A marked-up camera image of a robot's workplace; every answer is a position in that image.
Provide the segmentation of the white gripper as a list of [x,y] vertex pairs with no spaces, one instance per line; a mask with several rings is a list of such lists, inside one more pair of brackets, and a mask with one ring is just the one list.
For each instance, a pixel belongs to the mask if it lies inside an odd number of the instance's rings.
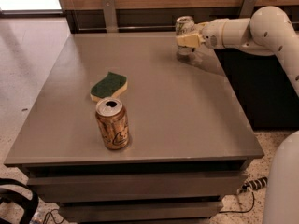
[[199,48],[202,44],[210,49],[224,49],[223,30],[227,19],[216,19],[209,23],[200,22],[193,26],[194,31],[176,37],[177,44],[181,47]]

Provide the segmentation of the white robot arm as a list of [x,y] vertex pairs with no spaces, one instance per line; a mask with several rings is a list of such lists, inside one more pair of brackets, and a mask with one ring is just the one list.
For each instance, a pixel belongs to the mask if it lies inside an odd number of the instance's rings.
[[[176,41],[187,53],[204,45],[209,49],[274,55],[299,95],[299,36],[279,7],[262,7],[249,18],[198,24],[183,16],[177,19]],[[263,224],[299,224],[299,131],[287,136],[273,157]]]

